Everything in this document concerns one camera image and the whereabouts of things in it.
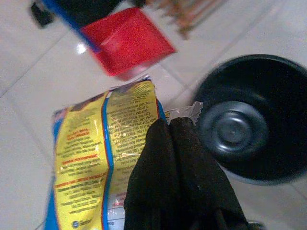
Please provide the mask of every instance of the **black bowl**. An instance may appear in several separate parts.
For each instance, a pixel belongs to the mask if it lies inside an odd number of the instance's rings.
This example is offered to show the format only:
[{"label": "black bowl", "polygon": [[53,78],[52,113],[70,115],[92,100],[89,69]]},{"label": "black bowl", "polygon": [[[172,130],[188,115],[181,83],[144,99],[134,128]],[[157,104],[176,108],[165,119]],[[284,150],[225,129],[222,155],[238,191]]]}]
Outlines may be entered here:
[{"label": "black bowl", "polygon": [[287,182],[307,169],[307,71],[287,59],[249,55],[200,86],[200,140],[229,174],[251,184]]}]

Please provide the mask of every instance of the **tile grout line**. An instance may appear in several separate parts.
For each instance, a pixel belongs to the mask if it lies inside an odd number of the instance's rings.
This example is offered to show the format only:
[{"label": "tile grout line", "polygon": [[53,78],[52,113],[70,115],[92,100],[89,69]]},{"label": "tile grout line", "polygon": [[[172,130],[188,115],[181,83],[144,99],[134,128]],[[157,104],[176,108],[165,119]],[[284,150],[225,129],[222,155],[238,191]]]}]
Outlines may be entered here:
[{"label": "tile grout line", "polygon": [[38,225],[34,230],[39,230],[39,228],[45,223],[46,221],[44,220],[40,225]]},{"label": "tile grout line", "polygon": [[300,194],[300,195],[303,197],[304,200],[307,201],[307,197],[306,197],[303,193],[301,193],[301,191],[299,191],[292,183],[290,183],[290,186],[293,187],[294,190],[295,190],[298,194]]},{"label": "tile grout line", "polygon": [[178,81],[180,84],[182,84],[183,87],[189,87],[175,72],[172,71],[171,68],[169,68],[167,65],[163,64],[162,62],[158,63],[162,68],[164,68],[167,72],[170,73],[170,75],[172,75],[176,81]]},{"label": "tile grout line", "polygon": [[28,124],[27,119],[24,118],[22,115],[22,112],[20,111],[19,107],[16,105],[13,98],[7,96],[7,100],[11,104],[13,110],[15,111],[16,115],[20,119],[22,125],[25,127],[26,131],[29,133],[29,135],[32,137],[35,145],[38,147],[39,151],[43,154],[43,157],[47,161],[47,164],[51,166],[51,171],[53,170],[53,160],[50,158],[48,154],[46,154],[46,149],[44,145],[41,143],[41,141],[36,137],[35,132],[30,124]]},{"label": "tile grout line", "polygon": [[42,53],[27,69],[22,73],[7,89],[1,93],[0,98],[5,95],[21,78],[23,78],[60,40],[70,31],[66,31],[57,41],[55,41],[44,53]]},{"label": "tile grout line", "polygon": [[[236,44],[240,41],[240,39],[241,39],[242,37],[244,37],[249,31],[251,31],[253,28],[255,28],[255,26],[258,25],[258,24],[263,20],[263,18],[264,18],[265,16],[267,16],[267,15],[270,13],[270,11],[271,11],[271,9],[272,9],[272,7],[273,7],[273,5],[274,5],[275,2],[276,2],[276,0],[273,1],[273,3],[272,3],[268,8],[266,8],[265,10],[263,10],[263,11],[260,13],[260,15],[259,15],[254,21],[252,21],[252,22],[247,26],[247,28],[246,28],[245,30],[243,30],[237,37],[235,37],[234,40],[233,40],[229,45],[227,45],[221,52],[219,52],[218,55],[215,56],[215,58],[213,58],[204,68],[202,68],[201,71],[198,73],[198,75],[203,75],[203,72],[204,72],[209,66],[212,66],[213,64],[215,64],[215,63],[218,61],[218,59],[220,59],[220,57],[222,57],[222,56],[223,56],[226,52],[228,52],[234,45],[236,45]],[[195,81],[189,82],[189,83],[188,83],[188,87],[190,88],[190,87],[194,84],[194,82],[195,82]]]},{"label": "tile grout line", "polygon": [[181,94],[183,94],[185,90],[188,90],[191,93],[193,93],[193,91],[191,89],[189,89],[188,87],[183,87],[183,90],[179,91],[179,93],[175,97],[173,97],[169,103],[167,103],[165,106],[162,106],[163,109],[164,109],[164,107],[165,108],[168,107],[172,103],[172,101],[175,100],[176,98],[178,98]]}]

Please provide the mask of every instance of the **black plastic bowl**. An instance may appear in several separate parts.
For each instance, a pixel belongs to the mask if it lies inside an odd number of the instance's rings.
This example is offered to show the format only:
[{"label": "black plastic bowl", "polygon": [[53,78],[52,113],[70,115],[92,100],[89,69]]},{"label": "black plastic bowl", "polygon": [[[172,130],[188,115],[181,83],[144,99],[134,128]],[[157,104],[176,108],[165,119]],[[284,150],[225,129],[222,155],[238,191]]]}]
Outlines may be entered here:
[{"label": "black plastic bowl", "polygon": [[287,59],[249,55],[211,72],[196,101],[206,151],[250,184],[278,184],[307,169],[307,71]]}]

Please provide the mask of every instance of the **wooden drying rack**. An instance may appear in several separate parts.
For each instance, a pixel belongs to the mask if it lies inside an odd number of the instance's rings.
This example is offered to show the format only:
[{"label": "wooden drying rack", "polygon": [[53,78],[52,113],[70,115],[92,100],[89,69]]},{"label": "wooden drying rack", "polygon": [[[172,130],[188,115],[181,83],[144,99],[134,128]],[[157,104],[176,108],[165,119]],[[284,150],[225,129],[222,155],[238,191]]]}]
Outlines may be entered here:
[{"label": "wooden drying rack", "polygon": [[146,0],[147,4],[165,8],[167,16],[175,18],[180,34],[189,38],[189,31],[209,16],[226,0]]}]

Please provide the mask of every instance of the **blue stripe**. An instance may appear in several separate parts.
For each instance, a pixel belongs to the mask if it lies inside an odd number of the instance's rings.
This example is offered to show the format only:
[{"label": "blue stripe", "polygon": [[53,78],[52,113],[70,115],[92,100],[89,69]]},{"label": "blue stripe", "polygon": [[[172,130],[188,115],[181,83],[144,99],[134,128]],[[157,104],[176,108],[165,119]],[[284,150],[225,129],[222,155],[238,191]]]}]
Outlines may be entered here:
[{"label": "blue stripe", "polygon": [[103,220],[103,226],[104,230],[108,230],[108,224],[107,224],[107,203],[109,201],[109,192],[110,192],[110,185],[111,185],[111,178],[113,174],[114,169],[114,163],[113,163],[113,154],[112,154],[112,148],[111,148],[111,142],[110,142],[110,136],[109,136],[109,130],[107,126],[107,116],[106,116],[106,106],[109,99],[106,98],[103,108],[102,108],[102,120],[103,120],[103,126],[104,126],[104,137],[105,137],[105,145],[106,145],[106,155],[109,161],[109,173],[106,181],[106,189],[104,193],[104,206],[103,206],[103,214],[102,214],[102,220]]},{"label": "blue stripe", "polygon": [[158,101],[158,107],[159,107],[159,118],[166,120],[166,117],[163,111],[163,107],[159,101]]},{"label": "blue stripe", "polygon": [[47,216],[46,216],[46,222],[44,226],[44,230],[59,230],[59,225],[57,222],[57,215],[55,210],[55,203],[54,203],[54,190],[53,190],[53,184],[54,184],[55,178],[51,181],[51,192],[50,192],[50,198],[49,198],[49,204],[47,208]]},{"label": "blue stripe", "polygon": [[61,129],[63,120],[64,120],[63,118],[58,119],[58,120],[55,121],[55,123],[53,124],[53,143],[54,143],[54,148],[55,148],[55,145],[56,145],[56,143],[57,143],[59,130]]}]

